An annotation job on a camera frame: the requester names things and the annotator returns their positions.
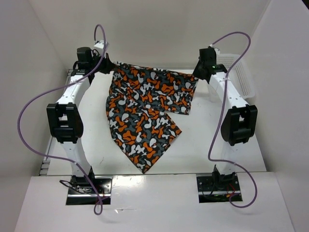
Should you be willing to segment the orange grey camouflage shorts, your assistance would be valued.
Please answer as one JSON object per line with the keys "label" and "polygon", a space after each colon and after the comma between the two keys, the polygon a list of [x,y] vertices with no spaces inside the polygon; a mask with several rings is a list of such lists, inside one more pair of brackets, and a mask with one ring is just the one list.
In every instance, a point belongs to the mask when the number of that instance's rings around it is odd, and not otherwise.
{"label": "orange grey camouflage shorts", "polygon": [[188,115],[197,84],[191,74],[115,64],[106,99],[111,138],[143,174],[181,134],[168,113]]}

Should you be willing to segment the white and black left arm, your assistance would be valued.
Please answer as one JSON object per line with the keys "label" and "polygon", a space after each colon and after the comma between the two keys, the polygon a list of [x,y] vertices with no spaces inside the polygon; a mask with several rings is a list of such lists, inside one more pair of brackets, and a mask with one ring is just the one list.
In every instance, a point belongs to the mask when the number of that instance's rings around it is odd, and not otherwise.
{"label": "white and black left arm", "polygon": [[95,73],[109,73],[114,64],[106,53],[107,46],[99,43],[94,49],[77,49],[78,60],[69,71],[69,83],[56,103],[46,107],[51,136],[64,148],[71,164],[72,178],[69,188],[78,193],[91,193],[96,189],[96,180],[91,165],[86,159],[81,137],[84,125],[78,107],[95,77]]}

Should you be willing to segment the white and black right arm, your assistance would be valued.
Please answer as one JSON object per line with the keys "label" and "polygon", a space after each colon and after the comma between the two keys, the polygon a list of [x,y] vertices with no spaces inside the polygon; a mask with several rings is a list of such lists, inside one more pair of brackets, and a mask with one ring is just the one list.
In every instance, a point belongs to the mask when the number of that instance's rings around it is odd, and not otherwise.
{"label": "white and black right arm", "polygon": [[193,76],[205,80],[223,103],[223,113],[219,118],[220,134],[224,140],[222,152],[215,159],[212,172],[212,186],[223,190],[233,183],[236,177],[235,163],[241,153],[241,144],[253,137],[257,120],[257,107],[249,105],[238,93],[228,77],[223,64],[217,64],[217,53],[213,47],[199,50],[198,63]]}

